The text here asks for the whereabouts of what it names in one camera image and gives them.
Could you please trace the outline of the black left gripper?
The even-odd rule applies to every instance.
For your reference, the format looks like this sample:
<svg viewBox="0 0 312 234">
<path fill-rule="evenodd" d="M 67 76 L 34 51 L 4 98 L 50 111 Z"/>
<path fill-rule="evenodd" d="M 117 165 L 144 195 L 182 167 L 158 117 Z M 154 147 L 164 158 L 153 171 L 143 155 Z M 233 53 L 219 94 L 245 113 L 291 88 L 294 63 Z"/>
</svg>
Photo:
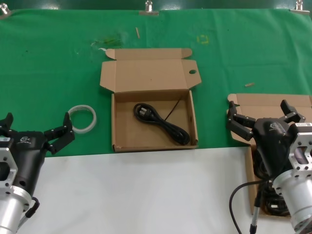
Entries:
<svg viewBox="0 0 312 234">
<path fill-rule="evenodd" d="M 0 147 L 9 149 L 18 168 L 12 185 L 33 196 L 47 151 L 55 155 L 74 141 L 73 125 L 66 112 L 63 125 L 44 134 L 37 131 L 14 132 L 11 131 L 13 119 L 12 113 L 8 113 L 0 121 L 0 133 L 10 132 L 9 136 L 0 137 Z"/>
</svg>

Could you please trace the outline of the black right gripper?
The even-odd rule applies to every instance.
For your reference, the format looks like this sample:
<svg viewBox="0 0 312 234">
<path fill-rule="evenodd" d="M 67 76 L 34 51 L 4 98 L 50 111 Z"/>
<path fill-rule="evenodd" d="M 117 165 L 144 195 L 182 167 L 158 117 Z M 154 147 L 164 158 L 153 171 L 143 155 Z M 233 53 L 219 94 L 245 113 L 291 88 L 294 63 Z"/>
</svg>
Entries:
<svg viewBox="0 0 312 234">
<path fill-rule="evenodd" d="M 281 118 L 255 118 L 237 113 L 233 101 L 229 103 L 226 128 L 246 141 L 255 139 L 256 148 L 261 155 L 269 178 L 276 178 L 290 170 L 290 145 L 292 137 L 288 133 L 289 123 L 303 123 L 306 118 L 297 112 L 284 99 L 280 104 Z"/>
</svg>

